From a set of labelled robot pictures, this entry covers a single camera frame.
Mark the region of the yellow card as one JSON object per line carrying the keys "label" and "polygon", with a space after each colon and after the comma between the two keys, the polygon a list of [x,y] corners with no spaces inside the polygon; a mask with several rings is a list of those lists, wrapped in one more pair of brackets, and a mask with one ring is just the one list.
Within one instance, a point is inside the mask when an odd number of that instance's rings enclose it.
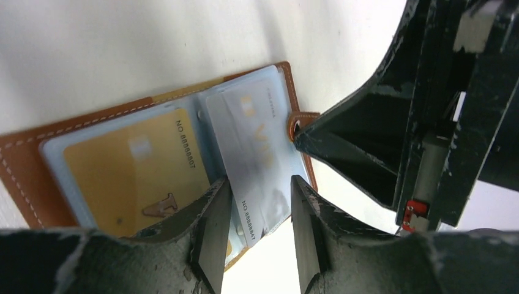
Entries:
{"label": "yellow card", "polygon": [[63,156],[95,223],[114,236],[134,235],[210,186],[183,108],[72,144]]}

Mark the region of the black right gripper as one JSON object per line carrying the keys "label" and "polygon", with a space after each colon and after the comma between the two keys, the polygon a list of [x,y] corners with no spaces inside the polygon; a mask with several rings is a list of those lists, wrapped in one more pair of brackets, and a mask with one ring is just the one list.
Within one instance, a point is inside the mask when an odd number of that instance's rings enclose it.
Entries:
{"label": "black right gripper", "polygon": [[396,224],[456,227],[478,182],[518,192],[518,2],[408,1],[391,49],[413,72]]}

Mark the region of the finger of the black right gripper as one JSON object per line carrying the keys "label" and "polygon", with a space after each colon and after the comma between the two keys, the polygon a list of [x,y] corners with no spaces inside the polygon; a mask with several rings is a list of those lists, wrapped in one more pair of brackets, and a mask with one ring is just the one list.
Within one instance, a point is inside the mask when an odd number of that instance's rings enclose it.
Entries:
{"label": "finger of the black right gripper", "polygon": [[296,149],[394,209],[413,90],[410,82],[363,85],[298,131]]}

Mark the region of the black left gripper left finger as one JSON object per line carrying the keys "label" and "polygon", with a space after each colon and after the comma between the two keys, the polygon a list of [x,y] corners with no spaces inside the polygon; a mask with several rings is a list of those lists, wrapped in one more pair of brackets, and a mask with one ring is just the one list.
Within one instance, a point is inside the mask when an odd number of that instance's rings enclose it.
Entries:
{"label": "black left gripper left finger", "polygon": [[232,207],[227,178],[131,237],[97,229],[1,230],[2,293],[220,293]]}

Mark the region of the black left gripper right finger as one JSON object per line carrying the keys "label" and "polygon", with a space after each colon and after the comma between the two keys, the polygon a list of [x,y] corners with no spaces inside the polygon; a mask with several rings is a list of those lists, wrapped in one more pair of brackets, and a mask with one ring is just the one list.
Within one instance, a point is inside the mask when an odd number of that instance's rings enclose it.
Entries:
{"label": "black left gripper right finger", "polygon": [[517,232],[397,236],[357,220],[291,178],[302,293],[517,293]]}

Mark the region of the brown leather card holder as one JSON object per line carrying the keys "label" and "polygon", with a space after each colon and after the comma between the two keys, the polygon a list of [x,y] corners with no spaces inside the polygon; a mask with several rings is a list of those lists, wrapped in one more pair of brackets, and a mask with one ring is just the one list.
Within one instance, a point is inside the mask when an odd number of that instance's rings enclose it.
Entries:
{"label": "brown leather card holder", "polygon": [[291,215],[291,177],[316,180],[294,145],[288,62],[1,136],[1,181],[32,229],[84,227],[147,242],[192,237],[226,270]]}

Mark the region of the silver VIP card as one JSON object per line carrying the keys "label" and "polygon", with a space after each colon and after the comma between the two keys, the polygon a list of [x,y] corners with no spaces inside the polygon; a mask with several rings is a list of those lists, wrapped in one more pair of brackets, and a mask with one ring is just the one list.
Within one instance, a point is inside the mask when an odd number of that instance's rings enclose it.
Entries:
{"label": "silver VIP card", "polygon": [[207,111],[230,180],[248,246],[290,214],[290,180],[308,179],[289,142],[289,101],[278,78],[256,78],[210,96]]}

